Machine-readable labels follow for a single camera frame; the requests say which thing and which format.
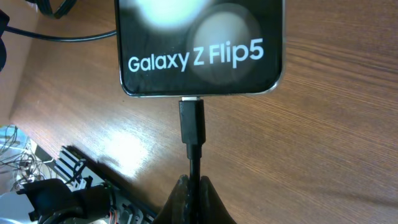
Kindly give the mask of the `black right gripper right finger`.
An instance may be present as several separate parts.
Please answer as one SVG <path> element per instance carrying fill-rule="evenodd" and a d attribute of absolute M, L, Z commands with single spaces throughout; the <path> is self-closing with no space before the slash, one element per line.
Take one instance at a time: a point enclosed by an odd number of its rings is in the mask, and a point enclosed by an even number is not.
<path fill-rule="evenodd" d="M 236 224 L 207 176 L 200 181 L 200 209 L 202 224 Z"/>

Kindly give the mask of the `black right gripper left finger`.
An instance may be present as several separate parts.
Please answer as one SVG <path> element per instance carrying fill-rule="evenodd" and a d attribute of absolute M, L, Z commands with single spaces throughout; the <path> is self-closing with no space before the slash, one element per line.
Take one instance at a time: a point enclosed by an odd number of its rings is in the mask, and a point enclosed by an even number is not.
<path fill-rule="evenodd" d="M 157 214 L 152 224 L 184 224 L 187 215 L 187 201 L 189 199 L 189 178 L 181 175 L 173 187 L 165 205 Z"/>

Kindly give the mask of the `black smartphone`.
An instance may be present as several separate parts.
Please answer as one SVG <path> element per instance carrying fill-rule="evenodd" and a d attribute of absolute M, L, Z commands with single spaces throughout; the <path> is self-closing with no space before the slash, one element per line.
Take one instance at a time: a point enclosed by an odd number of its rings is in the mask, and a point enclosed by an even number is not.
<path fill-rule="evenodd" d="M 284 74 L 284 0 L 116 0 L 114 9 L 131 97 L 263 94 Z"/>

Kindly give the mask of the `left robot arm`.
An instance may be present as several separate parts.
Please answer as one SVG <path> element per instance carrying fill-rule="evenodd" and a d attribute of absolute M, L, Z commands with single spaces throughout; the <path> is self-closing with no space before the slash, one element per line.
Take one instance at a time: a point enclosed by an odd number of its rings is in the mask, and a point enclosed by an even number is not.
<path fill-rule="evenodd" d="M 60 179 L 24 184 L 16 192 L 32 206 L 28 218 L 37 223 L 152 223 L 156 213 L 109 182 L 72 191 Z"/>

